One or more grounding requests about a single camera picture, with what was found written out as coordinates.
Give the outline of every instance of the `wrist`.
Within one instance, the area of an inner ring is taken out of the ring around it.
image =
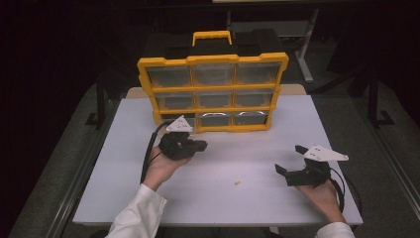
[[[324,212],[325,218],[330,222],[343,222],[346,223],[346,219],[343,216],[343,213],[338,208],[330,209]]]
[[[158,188],[161,186],[161,182],[155,181],[155,180],[147,178],[147,177],[143,181],[143,184],[146,185],[148,188],[150,188],[153,191],[157,191]]]

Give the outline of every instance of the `metal stand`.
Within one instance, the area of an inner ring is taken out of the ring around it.
[[[377,93],[379,90],[379,80],[377,79],[376,70],[373,66],[369,67],[367,63],[361,63],[349,72],[339,76],[338,78],[330,81],[322,87],[311,90],[308,94],[321,94],[334,86],[350,79],[354,78],[352,85],[348,92],[353,97],[360,97],[364,94],[364,91],[368,87],[368,103],[367,103],[367,118],[375,128],[379,128],[379,125],[394,125],[391,117],[386,111],[380,111],[383,119],[378,120],[376,116],[377,112]]]
[[[98,76],[96,80],[96,105],[97,105],[97,113],[90,113],[89,117],[87,118],[85,125],[95,125],[96,129],[99,129],[105,119],[105,93],[104,93],[104,86],[102,83],[101,75]]]
[[[305,54],[306,54],[306,50],[308,49],[309,42],[311,40],[312,32],[315,27],[316,18],[318,17],[318,12],[319,12],[319,9],[315,9],[312,12],[307,29],[305,31],[305,36],[303,37],[303,45],[301,46],[299,50],[294,52],[297,58],[297,62],[299,63],[300,70],[302,71],[303,77],[305,78],[305,82],[307,83],[312,83],[314,80],[312,78],[311,72],[309,71],[309,67],[306,64]]]

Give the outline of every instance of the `white sleeve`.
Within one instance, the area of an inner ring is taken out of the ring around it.
[[[167,200],[141,184],[136,197],[112,223],[107,238],[155,237]]]
[[[355,235],[348,224],[343,222],[334,222],[319,229],[315,238],[330,237],[355,238]]]

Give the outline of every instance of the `carrying handle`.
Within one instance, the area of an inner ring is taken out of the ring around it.
[[[214,31],[214,32],[195,32],[192,36],[192,46],[195,46],[197,39],[215,39],[215,38],[227,38],[229,45],[232,44],[231,32],[229,31]]]

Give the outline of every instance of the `yellow organizer box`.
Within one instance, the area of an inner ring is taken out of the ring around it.
[[[274,30],[150,35],[138,62],[157,124],[184,115],[196,132],[271,125],[288,56]]]

